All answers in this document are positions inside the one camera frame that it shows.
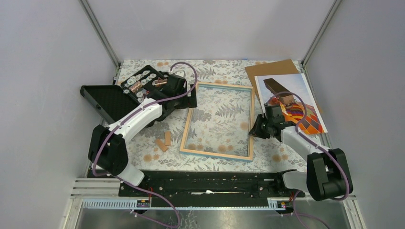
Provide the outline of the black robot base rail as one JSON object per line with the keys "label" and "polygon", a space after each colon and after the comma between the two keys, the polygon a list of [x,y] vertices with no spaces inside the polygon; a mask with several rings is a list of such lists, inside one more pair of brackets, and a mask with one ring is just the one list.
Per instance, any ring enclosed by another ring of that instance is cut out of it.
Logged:
{"label": "black robot base rail", "polygon": [[297,193],[284,186],[280,172],[145,170],[140,188],[180,207],[266,207],[268,198],[289,201]]}

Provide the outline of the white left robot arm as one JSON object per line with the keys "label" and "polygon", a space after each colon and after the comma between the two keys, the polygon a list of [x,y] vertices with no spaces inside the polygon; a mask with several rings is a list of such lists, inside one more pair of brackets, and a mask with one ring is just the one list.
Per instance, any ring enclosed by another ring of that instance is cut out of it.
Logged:
{"label": "white left robot arm", "polygon": [[195,75],[193,83],[187,85],[185,78],[171,74],[160,89],[150,91],[129,114],[108,126],[96,126],[88,154],[93,166],[130,184],[129,188],[136,196],[146,194],[145,175],[129,162],[126,144],[141,130],[164,120],[174,110],[195,108],[197,81],[198,75]]}

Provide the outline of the brown cardboard backing board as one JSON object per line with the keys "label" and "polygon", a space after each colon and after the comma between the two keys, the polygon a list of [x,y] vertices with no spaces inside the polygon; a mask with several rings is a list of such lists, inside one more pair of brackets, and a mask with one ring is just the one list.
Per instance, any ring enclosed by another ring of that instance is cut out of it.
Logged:
{"label": "brown cardboard backing board", "polygon": [[297,69],[291,59],[269,63],[258,62],[256,65],[245,67],[245,71],[251,84],[256,88],[256,97],[259,102],[256,110],[262,112],[265,99],[269,99],[272,95],[265,88],[263,80],[274,78],[289,91],[296,93],[306,105],[313,106],[317,115],[321,114],[305,74]]}

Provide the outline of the wooden picture frame blue edge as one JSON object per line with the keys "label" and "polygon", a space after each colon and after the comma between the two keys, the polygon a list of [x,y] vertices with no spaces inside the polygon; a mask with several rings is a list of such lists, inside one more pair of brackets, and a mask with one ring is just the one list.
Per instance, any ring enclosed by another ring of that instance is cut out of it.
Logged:
{"label": "wooden picture frame blue edge", "polygon": [[252,161],[255,120],[252,86],[199,82],[197,107],[188,111],[180,152]]}

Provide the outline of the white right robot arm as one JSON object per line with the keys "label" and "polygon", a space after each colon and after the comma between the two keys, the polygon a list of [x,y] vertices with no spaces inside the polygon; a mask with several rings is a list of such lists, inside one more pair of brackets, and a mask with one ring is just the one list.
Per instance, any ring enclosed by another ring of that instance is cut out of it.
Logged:
{"label": "white right robot arm", "polygon": [[314,142],[294,122],[286,121],[280,105],[266,105],[249,135],[262,139],[275,138],[302,156],[306,172],[285,170],[277,174],[275,193],[285,197],[293,189],[307,192],[316,201],[345,200],[353,192],[353,184],[345,153]]}

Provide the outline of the hot air balloon photo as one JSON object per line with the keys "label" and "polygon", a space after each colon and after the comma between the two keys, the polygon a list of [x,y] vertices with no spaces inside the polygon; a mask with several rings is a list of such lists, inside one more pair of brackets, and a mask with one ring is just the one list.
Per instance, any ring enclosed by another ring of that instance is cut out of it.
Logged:
{"label": "hot air balloon photo", "polygon": [[326,133],[327,128],[321,115],[317,115],[313,106],[306,105],[296,93],[289,91],[276,79],[264,79],[265,88],[272,93],[265,99],[265,105],[280,105],[286,121],[299,123],[299,128],[308,135]]}

